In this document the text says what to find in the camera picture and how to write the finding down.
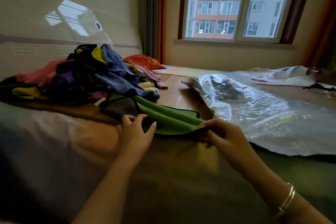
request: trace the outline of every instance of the orange curtain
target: orange curtain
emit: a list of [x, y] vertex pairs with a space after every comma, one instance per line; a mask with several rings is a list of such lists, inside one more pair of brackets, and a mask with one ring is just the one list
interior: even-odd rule
[[166, 4], [167, 0], [159, 0], [159, 26], [157, 33], [157, 60], [165, 64], [166, 48]]
[[329, 35], [336, 22], [336, 0], [329, 0], [325, 10], [321, 14], [320, 27], [317, 29], [318, 34], [314, 36], [309, 45], [308, 51], [304, 56], [301, 64], [305, 67], [317, 67], [324, 54], [325, 46], [328, 42]]

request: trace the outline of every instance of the curtain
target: curtain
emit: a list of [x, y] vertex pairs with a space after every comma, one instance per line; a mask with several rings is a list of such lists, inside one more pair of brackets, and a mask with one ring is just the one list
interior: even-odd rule
[[329, 0], [302, 65], [336, 70], [336, 0]]
[[144, 0], [142, 7], [142, 50], [143, 54], [165, 61], [166, 0]]

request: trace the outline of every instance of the red cloth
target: red cloth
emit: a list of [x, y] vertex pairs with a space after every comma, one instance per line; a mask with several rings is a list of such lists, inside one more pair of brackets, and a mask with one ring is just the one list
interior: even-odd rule
[[31, 74], [18, 74], [16, 79], [19, 82], [37, 84], [37, 86], [43, 87], [49, 84], [56, 76], [56, 66], [63, 61], [65, 59], [50, 61], [44, 68], [38, 69]]
[[149, 71], [153, 71], [155, 69], [166, 69], [165, 67], [161, 66], [157, 60], [141, 54], [126, 57], [123, 59], [123, 61], [142, 66]]

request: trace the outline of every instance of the windowsill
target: windowsill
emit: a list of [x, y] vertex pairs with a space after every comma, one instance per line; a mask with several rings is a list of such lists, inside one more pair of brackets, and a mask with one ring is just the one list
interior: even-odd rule
[[186, 40], [175, 39], [175, 44], [190, 44], [190, 45], [205, 45], [205, 46], [226, 46], [226, 47], [242, 47], [242, 48], [270, 48], [270, 49], [288, 49], [294, 50], [294, 44], [270, 44], [270, 43], [247, 43], [233, 41], [217, 41], [216, 39], [209, 40]]

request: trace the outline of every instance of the hand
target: hand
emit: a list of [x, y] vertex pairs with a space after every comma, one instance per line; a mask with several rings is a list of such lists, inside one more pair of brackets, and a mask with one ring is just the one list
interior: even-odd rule
[[255, 170], [262, 162], [237, 125], [213, 119], [199, 127], [211, 127], [207, 135], [210, 142], [206, 147], [216, 146], [236, 171], [244, 173]]
[[122, 125], [117, 126], [119, 135], [119, 156], [126, 157], [129, 163], [137, 165], [151, 145], [155, 130], [154, 122], [147, 133], [142, 129], [142, 121], [146, 114], [139, 114], [136, 118], [131, 115], [122, 117]]

